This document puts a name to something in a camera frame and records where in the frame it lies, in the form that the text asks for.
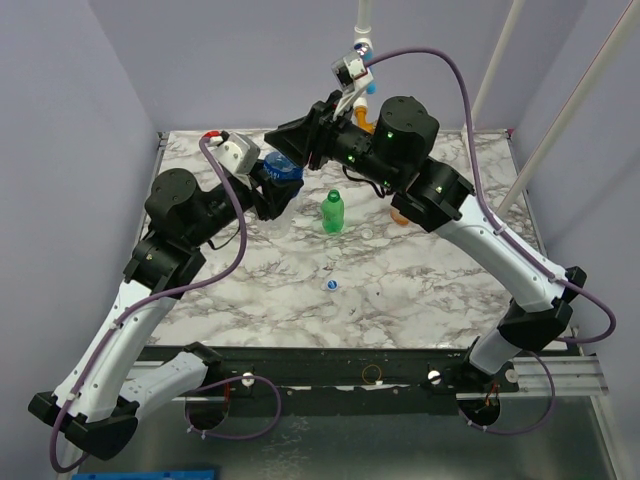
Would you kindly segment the white blue bottle cap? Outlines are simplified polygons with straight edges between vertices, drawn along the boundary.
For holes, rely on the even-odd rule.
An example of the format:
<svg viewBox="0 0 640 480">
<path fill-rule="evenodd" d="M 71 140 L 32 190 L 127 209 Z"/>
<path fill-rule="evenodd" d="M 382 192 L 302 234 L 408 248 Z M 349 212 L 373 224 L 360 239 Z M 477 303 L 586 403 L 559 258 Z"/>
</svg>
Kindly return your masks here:
<svg viewBox="0 0 640 480">
<path fill-rule="evenodd" d="M 336 280 L 330 279 L 326 282 L 326 289 L 330 292 L 335 292 L 339 289 L 339 284 Z"/>
</svg>

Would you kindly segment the blue label plastic bottle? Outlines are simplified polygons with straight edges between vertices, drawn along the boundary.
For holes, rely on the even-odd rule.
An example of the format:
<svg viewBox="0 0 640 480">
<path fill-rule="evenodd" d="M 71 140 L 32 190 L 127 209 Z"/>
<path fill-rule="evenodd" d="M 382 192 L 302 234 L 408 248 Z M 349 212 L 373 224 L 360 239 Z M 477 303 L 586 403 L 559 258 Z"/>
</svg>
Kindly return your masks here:
<svg viewBox="0 0 640 480">
<path fill-rule="evenodd" d="M 303 169 L 284 154 L 273 151 L 264 159 L 264 170 L 270 180 L 270 206 L 273 214 L 261 229 L 269 239 L 286 236 L 298 207 L 298 193 L 303 185 Z"/>
</svg>

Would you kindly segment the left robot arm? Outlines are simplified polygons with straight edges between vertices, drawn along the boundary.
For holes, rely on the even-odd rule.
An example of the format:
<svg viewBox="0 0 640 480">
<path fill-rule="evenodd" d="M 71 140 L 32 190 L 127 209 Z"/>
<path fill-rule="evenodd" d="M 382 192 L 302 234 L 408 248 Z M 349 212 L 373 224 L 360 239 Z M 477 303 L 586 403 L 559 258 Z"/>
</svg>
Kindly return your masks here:
<svg viewBox="0 0 640 480">
<path fill-rule="evenodd" d="M 145 202 L 148 232 L 134 248 L 108 316 L 65 380 L 29 403 L 29 412 L 53 429 L 49 455 L 55 471 L 67 470 L 57 458 L 60 436 L 85 457 L 109 460 L 157 408 L 190 391 L 212 394 L 231 381 L 223 357 L 198 342 L 137 380 L 127 375 L 160 321 L 187 291 L 205 285 L 194 280 L 206 262 L 202 245 L 238 221 L 242 257 L 244 213 L 253 209 L 260 219 L 273 220 L 302 185 L 300 178 L 272 178 L 262 164 L 252 167 L 246 181 L 223 173 L 209 191 L 186 169 L 156 177 Z"/>
</svg>

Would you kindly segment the green plastic bottle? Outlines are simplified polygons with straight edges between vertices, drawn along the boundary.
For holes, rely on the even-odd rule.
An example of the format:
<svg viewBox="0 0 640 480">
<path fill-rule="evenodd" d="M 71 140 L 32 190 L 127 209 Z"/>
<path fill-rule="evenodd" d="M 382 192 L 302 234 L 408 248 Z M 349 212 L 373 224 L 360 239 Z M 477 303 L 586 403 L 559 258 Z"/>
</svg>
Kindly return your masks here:
<svg viewBox="0 0 640 480">
<path fill-rule="evenodd" d="M 338 190 L 332 189 L 321 204 L 322 227 L 328 234 L 337 234 L 344 227 L 345 205 Z"/>
</svg>

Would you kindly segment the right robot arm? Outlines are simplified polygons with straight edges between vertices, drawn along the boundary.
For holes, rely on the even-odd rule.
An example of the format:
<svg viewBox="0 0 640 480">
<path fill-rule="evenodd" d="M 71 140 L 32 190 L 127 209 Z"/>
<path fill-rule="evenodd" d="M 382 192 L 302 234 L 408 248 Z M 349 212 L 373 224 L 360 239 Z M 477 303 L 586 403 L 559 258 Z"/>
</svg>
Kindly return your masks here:
<svg viewBox="0 0 640 480">
<path fill-rule="evenodd" d="M 514 356 L 538 352 L 565 331 L 586 274 L 543 257 L 499 222 L 463 175 L 431 158 L 439 123 L 415 98 L 387 99 L 368 133 L 337 112 L 338 96 L 316 102 L 265 141 L 300 167 L 319 170 L 334 160 L 390 190 L 402 216 L 464 251 L 511 294 L 507 312 L 473 343 L 459 370 L 467 389 L 483 391 Z"/>
</svg>

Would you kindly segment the orange plastic bottle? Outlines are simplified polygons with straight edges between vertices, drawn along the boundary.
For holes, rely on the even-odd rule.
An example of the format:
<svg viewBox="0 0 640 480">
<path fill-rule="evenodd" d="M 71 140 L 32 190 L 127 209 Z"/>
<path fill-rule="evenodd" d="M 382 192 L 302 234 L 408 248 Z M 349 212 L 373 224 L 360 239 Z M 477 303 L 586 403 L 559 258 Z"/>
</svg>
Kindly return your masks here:
<svg viewBox="0 0 640 480">
<path fill-rule="evenodd" d="M 411 223 L 411 221 L 403 216 L 396 208 L 391 208 L 390 217 L 397 225 L 402 227 L 409 226 Z"/>
</svg>

